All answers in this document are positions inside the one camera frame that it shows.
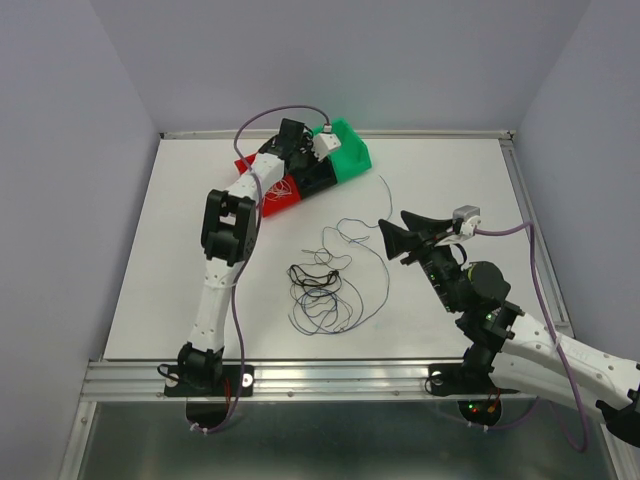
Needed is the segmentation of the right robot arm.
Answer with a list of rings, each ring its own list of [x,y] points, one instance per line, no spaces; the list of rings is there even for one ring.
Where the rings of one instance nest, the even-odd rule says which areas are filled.
[[[521,392],[573,407],[631,445],[639,444],[639,364],[560,333],[509,301],[510,284],[488,261],[452,253],[484,235],[479,208],[466,205],[446,220],[401,214],[402,226],[378,222],[388,259],[417,263],[456,327],[471,342],[462,360],[430,373],[434,396]]]

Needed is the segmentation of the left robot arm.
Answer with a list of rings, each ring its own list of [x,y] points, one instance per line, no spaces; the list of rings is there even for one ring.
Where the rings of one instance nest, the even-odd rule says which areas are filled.
[[[209,192],[201,231],[204,283],[194,325],[177,356],[177,380],[202,394],[221,386],[232,289],[255,248],[265,196],[287,175],[321,166],[340,146],[329,123],[313,133],[301,122],[283,119],[253,158],[238,155],[244,172],[231,186]]]

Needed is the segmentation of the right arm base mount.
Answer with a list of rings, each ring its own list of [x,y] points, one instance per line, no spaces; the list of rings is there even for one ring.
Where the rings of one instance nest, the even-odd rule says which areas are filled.
[[[487,375],[476,375],[462,368],[461,363],[431,364],[424,380],[424,390],[436,397],[451,395],[489,395],[499,390],[507,394],[515,390],[497,387]]]

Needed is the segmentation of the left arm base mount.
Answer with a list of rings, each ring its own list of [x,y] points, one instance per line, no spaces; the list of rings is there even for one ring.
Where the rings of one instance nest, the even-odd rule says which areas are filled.
[[[255,368],[245,364],[226,364],[216,380],[187,380],[179,373],[177,365],[161,363],[157,373],[164,379],[164,395],[169,398],[195,398],[228,396],[250,397],[253,395]]]

